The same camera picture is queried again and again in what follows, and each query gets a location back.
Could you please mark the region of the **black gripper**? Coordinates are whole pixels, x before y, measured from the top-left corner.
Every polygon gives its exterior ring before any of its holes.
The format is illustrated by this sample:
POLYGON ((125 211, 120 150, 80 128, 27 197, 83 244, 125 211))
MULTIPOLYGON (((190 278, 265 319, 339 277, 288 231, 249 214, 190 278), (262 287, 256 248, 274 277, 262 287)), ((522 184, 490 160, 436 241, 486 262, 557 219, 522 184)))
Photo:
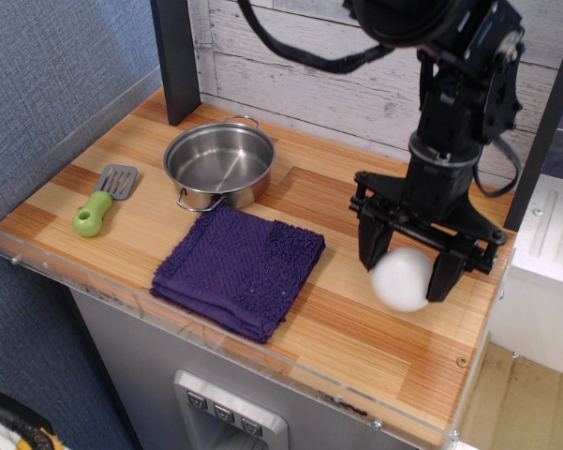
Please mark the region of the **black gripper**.
POLYGON ((471 163, 428 162, 413 155, 404 178, 357 172, 350 208, 359 223, 359 258, 370 271, 384 256, 393 233, 404 234, 440 252, 427 300, 443 302, 466 271, 490 273, 508 237, 469 199, 471 163), (455 250, 461 257, 448 252, 455 250))

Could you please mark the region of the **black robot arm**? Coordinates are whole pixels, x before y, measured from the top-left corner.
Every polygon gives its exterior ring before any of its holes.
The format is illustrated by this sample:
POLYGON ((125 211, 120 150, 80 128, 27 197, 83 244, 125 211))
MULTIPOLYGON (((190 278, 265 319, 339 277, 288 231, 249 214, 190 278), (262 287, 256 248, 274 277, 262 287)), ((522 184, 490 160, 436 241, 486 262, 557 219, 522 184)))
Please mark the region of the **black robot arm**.
POLYGON ((374 267, 394 233, 437 252, 426 297, 443 301, 466 272, 489 273, 507 237, 469 199, 485 146, 519 157, 503 141, 521 103, 516 78, 524 28, 506 1, 348 1, 380 45, 413 48, 421 64, 421 118, 408 143, 404 177, 355 176, 351 208, 363 265, 374 267))

